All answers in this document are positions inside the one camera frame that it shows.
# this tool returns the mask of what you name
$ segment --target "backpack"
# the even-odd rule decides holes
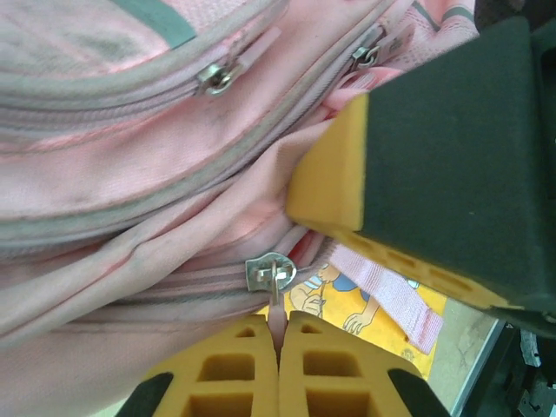
[[[356,256],[286,217],[296,163],[350,98],[476,35],[472,0],[16,0],[2,26],[0,414],[42,416],[267,305],[269,259],[286,291]]]

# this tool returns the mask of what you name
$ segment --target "zipper pull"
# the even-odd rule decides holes
[[[381,38],[374,45],[370,47],[361,46],[351,56],[354,60],[351,70],[364,70],[380,65],[388,59],[407,51],[411,41],[414,39],[414,34],[415,25],[413,23],[406,23],[389,35]]]
[[[281,34],[279,28],[267,30],[230,65],[211,63],[197,75],[200,83],[197,95],[221,96],[234,81],[247,72]]]
[[[297,267],[287,256],[270,252],[245,261],[248,291],[268,291],[277,295],[297,275]]]

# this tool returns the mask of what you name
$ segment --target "pink webbing strap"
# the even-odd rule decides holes
[[[430,354],[442,328],[436,314],[399,274],[338,245],[330,258],[347,278],[375,298],[407,335],[409,342]]]

